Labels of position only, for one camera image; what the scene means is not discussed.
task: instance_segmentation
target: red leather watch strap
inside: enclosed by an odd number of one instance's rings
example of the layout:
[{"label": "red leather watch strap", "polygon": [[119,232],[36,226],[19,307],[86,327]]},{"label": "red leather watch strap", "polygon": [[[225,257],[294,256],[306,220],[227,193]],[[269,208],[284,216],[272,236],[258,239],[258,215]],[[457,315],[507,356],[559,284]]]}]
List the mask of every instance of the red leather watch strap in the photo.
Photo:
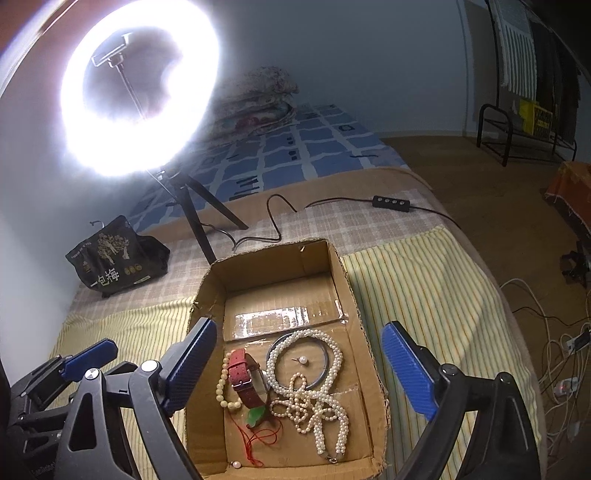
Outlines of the red leather watch strap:
[{"label": "red leather watch strap", "polygon": [[256,408],[265,405],[265,402],[256,393],[255,386],[252,384],[251,372],[260,368],[261,366],[253,357],[246,353],[244,348],[238,348],[230,355],[228,380],[247,408]]}]

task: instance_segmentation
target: black plastic bag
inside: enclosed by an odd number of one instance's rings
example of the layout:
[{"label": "black plastic bag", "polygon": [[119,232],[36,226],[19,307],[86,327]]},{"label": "black plastic bag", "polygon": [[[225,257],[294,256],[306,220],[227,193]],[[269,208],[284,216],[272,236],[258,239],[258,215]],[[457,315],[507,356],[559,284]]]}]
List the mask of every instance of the black plastic bag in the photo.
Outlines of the black plastic bag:
[{"label": "black plastic bag", "polygon": [[82,283],[108,297],[168,271],[170,250],[153,236],[142,236],[123,215],[80,242],[66,258]]}]

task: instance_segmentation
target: metal screw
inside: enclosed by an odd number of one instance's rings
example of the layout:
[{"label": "metal screw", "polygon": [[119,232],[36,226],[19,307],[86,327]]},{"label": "metal screw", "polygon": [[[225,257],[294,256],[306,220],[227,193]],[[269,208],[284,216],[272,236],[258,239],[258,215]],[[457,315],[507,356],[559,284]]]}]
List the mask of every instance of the metal screw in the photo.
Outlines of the metal screw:
[{"label": "metal screw", "polygon": [[156,360],[146,360],[141,366],[141,369],[144,372],[153,372],[157,368],[158,368],[158,362]]},{"label": "metal screw", "polygon": [[91,368],[86,371],[84,378],[87,380],[94,380],[99,376],[99,370],[97,368]]},{"label": "metal screw", "polygon": [[501,372],[499,378],[503,383],[511,383],[511,376],[507,372]]},{"label": "metal screw", "polygon": [[441,371],[446,375],[455,375],[457,374],[457,367],[452,364],[443,364],[441,366]]}]

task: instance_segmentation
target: cardboard box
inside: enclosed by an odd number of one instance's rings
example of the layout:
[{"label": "cardboard box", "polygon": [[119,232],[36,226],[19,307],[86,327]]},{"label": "cardboard box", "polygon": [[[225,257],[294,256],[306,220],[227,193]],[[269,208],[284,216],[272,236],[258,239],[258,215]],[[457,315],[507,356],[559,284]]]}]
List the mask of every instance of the cardboard box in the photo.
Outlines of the cardboard box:
[{"label": "cardboard box", "polygon": [[[218,326],[216,349],[204,369],[186,408],[187,451],[199,472],[212,478],[370,478],[382,471],[388,426],[387,397],[376,373],[355,298],[337,253],[326,240],[276,245],[234,255],[214,263],[197,294],[193,322],[211,317]],[[302,435],[289,419],[276,419],[282,430],[276,444],[253,444],[246,458],[242,436],[215,399],[215,388],[225,352],[246,348],[261,368],[269,347],[294,329],[313,327],[327,332],[343,352],[343,366],[331,389],[349,416],[345,458],[332,465],[316,453],[314,435]],[[291,358],[306,355],[304,367]],[[309,382],[323,367],[322,350],[301,340],[277,364],[284,385],[296,371]],[[226,386],[225,398],[238,399]],[[232,413],[244,425],[248,409]],[[338,421],[324,422],[329,453],[334,454]],[[230,466],[240,461],[240,469]]]}]

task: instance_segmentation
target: blue gripper pad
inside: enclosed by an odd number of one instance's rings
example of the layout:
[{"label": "blue gripper pad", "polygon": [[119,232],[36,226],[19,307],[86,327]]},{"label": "blue gripper pad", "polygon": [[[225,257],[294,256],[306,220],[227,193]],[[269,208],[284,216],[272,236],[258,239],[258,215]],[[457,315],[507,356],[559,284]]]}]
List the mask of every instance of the blue gripper pad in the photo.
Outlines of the blue gripper pad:
[{"label": "blue gripper pad", "polygon": [[185,408],[203,368],[213,353],[216,341],[215,322],[201,318],[185,340],[171,345],[161,358],[161,377],[165,375],[164,400],[161,405],[169,416]]},{"label": "blue gripper pad", "polygon": [[437,413],[433,393],[435,381],[392,323],[382,329],[382,350],[400,380],[414,411],[422,413],[427,420],[431,421]]},{"label": "blue gripper pad", "polygon": [[79,382],[89,368],[101,368],[117,358],[119,349],[117,344],[108,338],[103,338],[86,350],[64,361],[61,377],[67,382]]}]

